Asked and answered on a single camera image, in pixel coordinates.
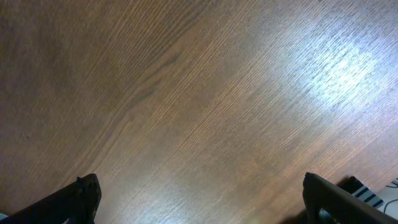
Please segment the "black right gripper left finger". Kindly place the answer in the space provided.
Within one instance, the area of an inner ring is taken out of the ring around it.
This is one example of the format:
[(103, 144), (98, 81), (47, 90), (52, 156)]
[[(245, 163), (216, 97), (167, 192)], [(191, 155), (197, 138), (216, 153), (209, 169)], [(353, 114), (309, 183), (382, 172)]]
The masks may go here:
[(76, 181), (28, 207), (1, 219), (1, 224), (94, 224), (101, 200), (96, 174)]

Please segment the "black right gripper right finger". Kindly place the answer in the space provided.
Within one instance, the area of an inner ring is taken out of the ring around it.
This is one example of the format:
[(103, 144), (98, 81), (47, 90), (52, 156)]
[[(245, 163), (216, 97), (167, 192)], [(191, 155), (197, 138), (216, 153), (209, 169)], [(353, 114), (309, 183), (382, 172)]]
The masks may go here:
[(352, 196), (319, 175), (306, 173), (303, 180), (306, 222), (397, 224), (390, 217)]

